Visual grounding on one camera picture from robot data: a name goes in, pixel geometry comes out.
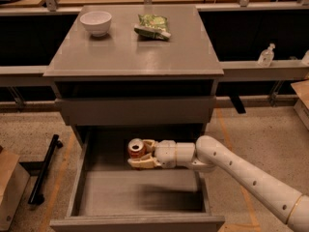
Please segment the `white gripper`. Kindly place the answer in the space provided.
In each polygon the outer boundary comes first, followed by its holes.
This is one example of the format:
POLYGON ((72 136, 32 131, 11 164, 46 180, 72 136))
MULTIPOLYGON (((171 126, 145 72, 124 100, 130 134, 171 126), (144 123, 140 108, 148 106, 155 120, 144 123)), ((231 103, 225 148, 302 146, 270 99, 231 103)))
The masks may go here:
POLYGON ((128 164, 137 169, 153 169, 156 167, 175 168, 176 167, 176 142, 173 140, 163 140, 156 142, 153 139, 144 139, 147 155, 138 159, 129 159, 128 164))

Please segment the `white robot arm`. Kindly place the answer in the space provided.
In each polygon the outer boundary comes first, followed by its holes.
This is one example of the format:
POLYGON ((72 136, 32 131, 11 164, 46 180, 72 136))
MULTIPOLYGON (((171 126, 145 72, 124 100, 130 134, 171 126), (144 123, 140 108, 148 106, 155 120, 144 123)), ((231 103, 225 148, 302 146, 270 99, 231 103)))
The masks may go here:
POLYGON ((210 172, 225 170, 294 232, 309 232, 309 196, 286 185, 231 152, 211 136, 196 142, 134 138, 127 145, 128 164, 137 169, 185 167, 210 172))

